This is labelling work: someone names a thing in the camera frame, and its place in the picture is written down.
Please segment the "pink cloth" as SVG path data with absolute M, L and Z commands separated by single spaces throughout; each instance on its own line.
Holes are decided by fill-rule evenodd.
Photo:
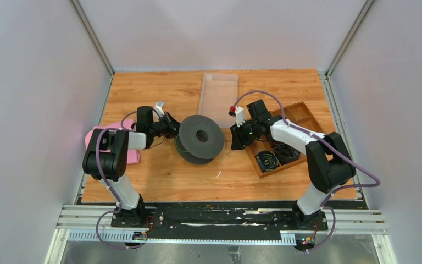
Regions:
M 134 121 L 135 120 L 133 118 L 128 118 L 126 121 L 124 121 L 124 127 L 127 128 L 128 126 L 131 126 L 134 123 Z M 85 149 L 88 148 L 93 131 L 95 129 L 104 129 L 104 128 L 121 129 L 121 122 L 111 123 L 111 124 L 103 125 L 103 126 L 94 126 L 85 136 Z M 127 152 L 127 164 L 139 163 L 140 157 L 141 156 L 138 150 L 129 149 Z

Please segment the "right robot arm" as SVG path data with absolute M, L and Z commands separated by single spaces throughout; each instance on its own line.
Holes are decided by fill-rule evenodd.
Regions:
M 272 115 L 263 100 L 248 104 L 247 109 L 250 118 L 242 107 L 232 105 L 229 109 L 235 119 L 230 127 L 231 149 L 243 150 L 263 136 L 305 155 L 310 184 L 292 208 L 292 222 L 299 229 L 307 229 L 333 190 L 356 174 L 345 142 L 338 133 L 323 134 L 291 122 L 283 113 Z

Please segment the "wooden compartment tray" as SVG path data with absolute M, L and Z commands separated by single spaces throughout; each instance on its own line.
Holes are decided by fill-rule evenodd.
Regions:
M 306 129 L 323 133 L 324 130 L 307 105 L 302 101 L 284 107 L 286 117 Z M 298 150 L 265 137 L 245 148 L 259 178 L 264 178 L 307 161 Z

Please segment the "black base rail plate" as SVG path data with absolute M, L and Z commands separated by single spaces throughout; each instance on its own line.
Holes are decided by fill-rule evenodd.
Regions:
M 281 231 L 312 235 L 328 229 L 324 212 L 310 220 L 292 212 L 294 201 L 150 202 L 144 219 L 126 210 L 111 218 L 117 228 L 146 230 L 150 238 L 183 240 L 279 240 Z

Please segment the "dark grey perforated spool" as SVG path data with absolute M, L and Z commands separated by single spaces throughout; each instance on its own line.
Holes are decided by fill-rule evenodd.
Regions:
M 203 115 L 190 115 L 180 125 L 174 138 L 178 154 L 193 164 L 207 164 L 215 159 L 225 145 L 221 128 L 212 119 Z

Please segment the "translucent plastic tray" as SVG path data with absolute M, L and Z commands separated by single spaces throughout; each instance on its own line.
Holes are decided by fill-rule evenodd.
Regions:
M 237 91 L 238 75 L 204 73 L 197 114 L 228 129 L 235 123 L 235 119 L 229 115 L 229 109 L 237 99 Z

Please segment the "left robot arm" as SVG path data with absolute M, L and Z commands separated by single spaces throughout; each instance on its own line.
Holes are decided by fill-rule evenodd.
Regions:
M 179 133 L 180 122 L 163 110 L 164 103 L 141 106 L 133 124 L 127 128 L 95 128 L 88 142 L 82 161 L 84 173 L 100 181 L 113 195 L 117 219 L 125 220 L 133 227 L 142 226 L 146 219 L 143 198 L 130 183 L 126 175 L 128 153 L 152 147 L 156 137 L 172 139 Z

